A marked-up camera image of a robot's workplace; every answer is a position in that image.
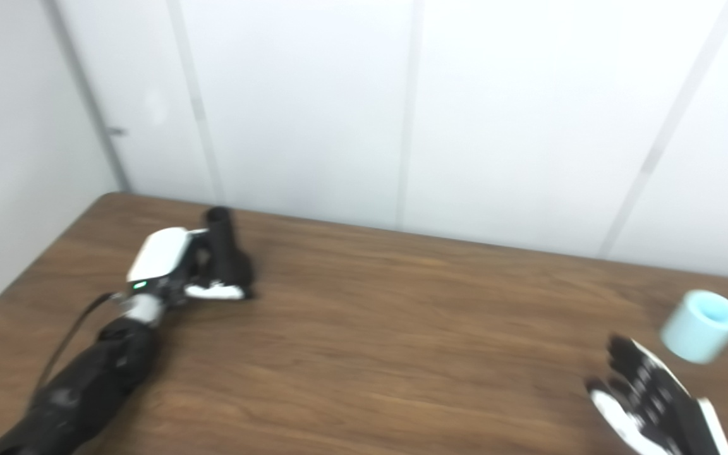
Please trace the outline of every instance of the light blue cup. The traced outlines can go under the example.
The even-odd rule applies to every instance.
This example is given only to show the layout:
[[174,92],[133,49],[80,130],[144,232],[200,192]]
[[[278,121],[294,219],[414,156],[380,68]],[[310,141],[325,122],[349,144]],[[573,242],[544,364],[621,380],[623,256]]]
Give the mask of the light blue cup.
[[662,328],[662,342],[682,359],[710,363],[728,344],[728,299],[690,291]]

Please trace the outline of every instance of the wooden table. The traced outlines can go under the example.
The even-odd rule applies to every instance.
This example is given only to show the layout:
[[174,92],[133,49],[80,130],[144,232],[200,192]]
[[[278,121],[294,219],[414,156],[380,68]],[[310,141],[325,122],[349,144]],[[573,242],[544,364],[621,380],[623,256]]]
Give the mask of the wooden table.
[[[203,205],[110,194],[0,296],[0,434],[145,236]],[[103,455],[626,454],[586,398],[612,331],[708,396],[728,434],[728,350],[690,365],[657,327],[728,279],[239,211],[258,298],[172,313],[156,373]],[[66,359],[118,314],[100,309]]]

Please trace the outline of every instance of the robotic hand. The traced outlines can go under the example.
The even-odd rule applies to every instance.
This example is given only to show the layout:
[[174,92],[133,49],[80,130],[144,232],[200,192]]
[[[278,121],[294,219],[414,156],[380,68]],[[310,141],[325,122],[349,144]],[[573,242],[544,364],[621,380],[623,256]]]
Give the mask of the robotic hand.
[[[128,274],[125,314],[106,325],[95,342],[46,385],[39,380],[25,415],[0,437],[0,455],[70,455],[116,415],[153,367],[156,327],[165,311],[187,297],[240,300],[251,297],[252,265],[234,241],[231,213],[214,207],[205,229],[170,227],[151,234]],[[81,314],[58,354],[97,305],[121,298],[103,294]]]
[[586,381],[595,406],[639,455],[728,455],[715,409],[693,398],[667,366],[632,339],[612,335],[609,383]]

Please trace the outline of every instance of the white wall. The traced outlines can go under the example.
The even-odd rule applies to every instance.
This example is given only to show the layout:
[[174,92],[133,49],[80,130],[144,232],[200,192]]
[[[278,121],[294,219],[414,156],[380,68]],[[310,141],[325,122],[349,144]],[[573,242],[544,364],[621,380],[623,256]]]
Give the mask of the white wall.
[[728,274],[728,0],[60,1],[141,192]]
[[723,0],[427,0],[404,226],[594,257]]
[[728,36],[610,258],[728,276]]
[[0,292],[118,189],[39,0],[0,0]]
[[132,190],[219,202],[167,3],[57,1]]

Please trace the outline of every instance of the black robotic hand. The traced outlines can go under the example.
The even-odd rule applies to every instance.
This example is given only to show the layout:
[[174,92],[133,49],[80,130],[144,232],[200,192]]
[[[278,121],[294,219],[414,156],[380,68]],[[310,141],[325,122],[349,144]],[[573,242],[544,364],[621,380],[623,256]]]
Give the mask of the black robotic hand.
[[609,365],[618,373],[586,381],[595,406],[639,455],[728,455],[715,409],[693,398],[675,375],[632,339],[612,335]]

